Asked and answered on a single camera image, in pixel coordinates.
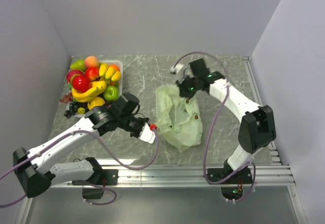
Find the pale green avocado plastic bag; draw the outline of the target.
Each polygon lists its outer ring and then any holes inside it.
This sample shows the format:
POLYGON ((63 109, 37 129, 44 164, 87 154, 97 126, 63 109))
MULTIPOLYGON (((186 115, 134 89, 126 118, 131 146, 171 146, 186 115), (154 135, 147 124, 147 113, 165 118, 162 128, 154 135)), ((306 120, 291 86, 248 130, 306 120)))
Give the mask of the pale green avocado plastic bag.
POLYGON ((196 98, 182 98, 176 85, 156 89, 158 135, 182 153, 201 144, 203 124, 196 98))

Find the shiny red fake apple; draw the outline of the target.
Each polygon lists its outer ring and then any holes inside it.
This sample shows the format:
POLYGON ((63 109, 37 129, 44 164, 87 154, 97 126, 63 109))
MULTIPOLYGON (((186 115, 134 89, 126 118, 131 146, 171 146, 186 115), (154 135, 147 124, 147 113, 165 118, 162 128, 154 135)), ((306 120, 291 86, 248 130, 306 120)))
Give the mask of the shiny red fake apple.
POLYGON ((79 75, 72 80, 72 86, 78 92, 84 93, 91 88, 91 81, 86 76, 79 75))

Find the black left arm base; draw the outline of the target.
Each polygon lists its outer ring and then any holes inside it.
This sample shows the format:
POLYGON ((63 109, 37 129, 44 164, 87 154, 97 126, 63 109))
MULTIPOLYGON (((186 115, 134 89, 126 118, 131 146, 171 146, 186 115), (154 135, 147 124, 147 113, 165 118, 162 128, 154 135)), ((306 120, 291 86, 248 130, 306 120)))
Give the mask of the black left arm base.
POLYGON ((117 198, 117 193, 109 188, 109 186, 116 186, 118 182, 118 170, 108 169, 101 173, 95 173, 88 180, 74 180, 72 186, 82 187, 83 199, 93 205, 104 205, 113 203, 117 198), (107 203, 95 203, 92 200, 101 200, 104 197, 105 191, 113 194, 113 199, 107 203))

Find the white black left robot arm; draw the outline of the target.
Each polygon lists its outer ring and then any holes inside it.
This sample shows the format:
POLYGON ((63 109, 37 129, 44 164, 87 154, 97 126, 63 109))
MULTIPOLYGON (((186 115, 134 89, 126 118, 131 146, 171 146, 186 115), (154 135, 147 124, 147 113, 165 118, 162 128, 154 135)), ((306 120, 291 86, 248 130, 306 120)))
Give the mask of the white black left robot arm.
POLYGON ((14 173, 28 198, 37 197, 52 185, 82 181, 106 182, 106 173, 94 157, 60 164, 58 161, 86 142, 100 140, 102 135, 122 129, 143 142, 154 143, 156 134, 149 118, 136 117, 138 98, 122 94, 116 101, 96 106, 69 129, 30 150, 19 148, 13 153, 14 173))

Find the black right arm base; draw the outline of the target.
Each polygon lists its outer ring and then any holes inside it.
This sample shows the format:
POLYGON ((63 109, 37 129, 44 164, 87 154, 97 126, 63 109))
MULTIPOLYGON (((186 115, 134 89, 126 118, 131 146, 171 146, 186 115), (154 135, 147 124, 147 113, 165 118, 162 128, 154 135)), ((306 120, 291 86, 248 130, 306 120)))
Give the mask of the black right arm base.
POLYGON ((226 167, 208 168, 207 179, 210 185, 221 185, 221 196, 226 202, 233 204, 244 200, 254 189, 256 167, 245 167, 240 171, 231 172, 226 167))

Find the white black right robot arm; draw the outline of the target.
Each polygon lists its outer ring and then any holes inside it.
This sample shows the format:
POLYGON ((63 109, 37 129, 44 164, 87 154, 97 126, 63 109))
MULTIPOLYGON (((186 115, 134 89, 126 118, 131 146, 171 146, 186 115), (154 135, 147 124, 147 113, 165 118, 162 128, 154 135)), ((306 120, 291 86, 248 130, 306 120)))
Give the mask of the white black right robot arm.
POLYGON ((259 105, 239 92, 222 73, 210 71, 204 59, 190 62, 188 68, 192 75, 186 74, 187 67, 183 64, 178 63, 170 69, 172 74, 177 75, 180 96, 191 99, 197 91, 205 91, 239 120, 239 145, 225 161, 222 175, 216 181, 218 184, 225 181, 235 183, 256 153, 276 139, 274 112, 270 106, 259 105))

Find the green fake apple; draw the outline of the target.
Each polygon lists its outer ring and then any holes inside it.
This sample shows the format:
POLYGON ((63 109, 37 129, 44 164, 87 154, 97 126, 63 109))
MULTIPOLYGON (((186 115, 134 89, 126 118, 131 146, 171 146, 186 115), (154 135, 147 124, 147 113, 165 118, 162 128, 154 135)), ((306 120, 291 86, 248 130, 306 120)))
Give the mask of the green fake apple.
POLYGON ((103 98, 105 101, 115 101, 119 97, 119 90, 115 86, 107 86, 105 91, 103 92, 103 98))

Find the yellow fake lemon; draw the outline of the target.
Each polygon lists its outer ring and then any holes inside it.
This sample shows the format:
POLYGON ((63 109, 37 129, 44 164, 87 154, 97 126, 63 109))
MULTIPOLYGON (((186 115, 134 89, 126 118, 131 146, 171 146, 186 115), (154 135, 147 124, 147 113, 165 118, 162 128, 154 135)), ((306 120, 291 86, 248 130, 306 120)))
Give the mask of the yellow fake lemon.
POLYGON ((102 97, 94 97, 91 101, 87 103, 89 110, 92 110, 94 107, 102 106, 106 101, 102 97))

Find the small green fake grape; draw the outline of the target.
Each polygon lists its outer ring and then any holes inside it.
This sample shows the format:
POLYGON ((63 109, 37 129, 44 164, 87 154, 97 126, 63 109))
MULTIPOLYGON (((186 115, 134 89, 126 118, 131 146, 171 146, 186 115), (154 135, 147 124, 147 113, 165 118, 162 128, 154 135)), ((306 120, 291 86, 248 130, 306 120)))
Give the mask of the small green fake grape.
POLYGON ((86 110, 85 110, 85 108, 83 108, 83 107, 79 107, 78 110, 77 110, 77 113, 78 113, 79 115, 83 115, 83 114, 85 114, 85 112, 86 112, 86 110))

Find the orange fake tangerine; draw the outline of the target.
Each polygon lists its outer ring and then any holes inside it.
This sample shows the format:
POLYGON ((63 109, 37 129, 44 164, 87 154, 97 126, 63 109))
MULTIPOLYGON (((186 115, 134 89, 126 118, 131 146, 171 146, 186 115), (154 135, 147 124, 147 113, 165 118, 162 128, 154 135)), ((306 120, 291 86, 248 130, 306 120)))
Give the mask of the orange fake tangerine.
POLYGON ((114 68, 115 71, 120 71, 120 68, 117 65, 110 65, 109 67, 114 68))

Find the red fake grape bunch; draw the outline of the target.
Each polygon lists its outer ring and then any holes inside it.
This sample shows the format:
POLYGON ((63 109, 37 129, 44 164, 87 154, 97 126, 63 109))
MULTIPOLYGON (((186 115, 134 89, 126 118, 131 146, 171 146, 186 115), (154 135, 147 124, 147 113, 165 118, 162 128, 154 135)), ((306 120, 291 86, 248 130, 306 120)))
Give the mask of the red fake grape bunch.
POLYGON ((64 103, 64 104, 67 104, 67 103, 70 103, 73 101, 73 96, 72 96, 72 93, 69 92, 68 94, 65 94, 61 99, 60 99, 60 102, 61 103, 64 103))

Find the orange fake peach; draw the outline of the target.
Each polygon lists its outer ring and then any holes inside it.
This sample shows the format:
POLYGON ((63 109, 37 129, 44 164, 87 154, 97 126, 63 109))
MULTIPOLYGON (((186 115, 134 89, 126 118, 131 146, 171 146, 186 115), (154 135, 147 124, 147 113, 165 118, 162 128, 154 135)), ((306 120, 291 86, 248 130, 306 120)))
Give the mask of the orange fake peach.
POLYGON ((99 67, 99 60, 96 56, 88 56, 84 60, 84 65, 87 69, 92 67, 99 67))

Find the pink fake dragon fruit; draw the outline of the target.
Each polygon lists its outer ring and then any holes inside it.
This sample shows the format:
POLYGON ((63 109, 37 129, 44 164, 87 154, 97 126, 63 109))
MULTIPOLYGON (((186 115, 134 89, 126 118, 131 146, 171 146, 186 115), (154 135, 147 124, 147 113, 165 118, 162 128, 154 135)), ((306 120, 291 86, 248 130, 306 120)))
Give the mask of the pink fake dragon fruit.
POLYGON ((71 83, 71 79, 79 75, 83 75, 83 72, 80 70, 70 70, 66 76, 67 83, 71 83))

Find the green yellow fake pear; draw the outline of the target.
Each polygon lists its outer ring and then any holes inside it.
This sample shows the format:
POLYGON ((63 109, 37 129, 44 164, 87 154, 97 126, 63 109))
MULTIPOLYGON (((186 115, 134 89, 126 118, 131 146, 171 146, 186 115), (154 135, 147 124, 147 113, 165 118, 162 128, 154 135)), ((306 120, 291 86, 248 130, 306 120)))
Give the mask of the green yellow fake pear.
POLYGON ((70 69, 85 72, 86 71, 86 66, 85 66, 84 60, 82 60, 82 59, 76 60, 75 62, 73 62, 70 65, 70 69))

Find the large yellow banana bunch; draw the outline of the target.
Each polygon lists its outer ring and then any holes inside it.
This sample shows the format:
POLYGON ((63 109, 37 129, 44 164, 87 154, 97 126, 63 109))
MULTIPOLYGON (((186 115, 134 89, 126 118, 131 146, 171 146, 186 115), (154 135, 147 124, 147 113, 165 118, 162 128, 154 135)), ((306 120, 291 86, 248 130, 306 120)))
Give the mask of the large yellow banana bunch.
POLYGON ((91 82, 91 88, 86 92, 79 92, 74 88, 71 89, 73 98, 81 103, 87 103, 105 91, 107 84, 105 81, 91 82))

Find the small yellow banana bunch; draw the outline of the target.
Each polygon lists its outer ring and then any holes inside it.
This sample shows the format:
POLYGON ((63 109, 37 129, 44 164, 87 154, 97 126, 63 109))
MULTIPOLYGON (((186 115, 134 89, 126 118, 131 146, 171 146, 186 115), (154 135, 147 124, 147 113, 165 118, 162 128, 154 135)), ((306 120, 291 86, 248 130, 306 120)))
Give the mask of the small yellow banana bunch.
POLYGON ((121 71, 115 71, 114 68, 109 67, 107 63, 102 63, 99 68, 100 80, 117 82, 122 77, 121 71))

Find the dark purple grape bunch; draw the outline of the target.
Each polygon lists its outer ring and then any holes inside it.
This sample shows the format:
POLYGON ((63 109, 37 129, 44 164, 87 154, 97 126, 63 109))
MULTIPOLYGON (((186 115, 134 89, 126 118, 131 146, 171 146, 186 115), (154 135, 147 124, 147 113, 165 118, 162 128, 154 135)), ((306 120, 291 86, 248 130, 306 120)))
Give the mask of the dark purple grape bunch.
POLYGON ((76 102, 71 102, 69 104, 69 107, 67 110, 64 112, 64 117, 66 119, 70 119, 73 115, 75 115, 78 111, 78 104, 76 102))

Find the white plastic fruit bin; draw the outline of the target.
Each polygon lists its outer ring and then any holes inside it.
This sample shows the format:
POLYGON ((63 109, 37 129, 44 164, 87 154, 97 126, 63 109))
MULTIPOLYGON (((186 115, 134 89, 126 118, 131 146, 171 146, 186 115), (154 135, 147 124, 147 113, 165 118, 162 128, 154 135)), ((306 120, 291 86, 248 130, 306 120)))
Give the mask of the white plastic fruit bin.
POLYGON ((122 63, 102 60, 95 56, 75 61, 66 76, 70 92, 62 97, 67 104, 65 118, 84 117, 97 106, 118 99, 122 93, 122 63))

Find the aluminium mounting rail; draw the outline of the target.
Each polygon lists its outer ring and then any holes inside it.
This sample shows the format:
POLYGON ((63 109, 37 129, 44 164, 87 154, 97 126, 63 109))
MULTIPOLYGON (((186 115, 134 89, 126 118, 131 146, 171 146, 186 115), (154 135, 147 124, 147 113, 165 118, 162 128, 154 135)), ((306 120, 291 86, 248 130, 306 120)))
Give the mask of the aluminium mounting rail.
MULTIPOLYGON (((199 165, 152 165, 141 171, 122 166, 103 166, 118 170, 116 187, 211 187, 199 165)), ((289 166, 256 166, 254 186, 293 186, 295 180, 289 166)))

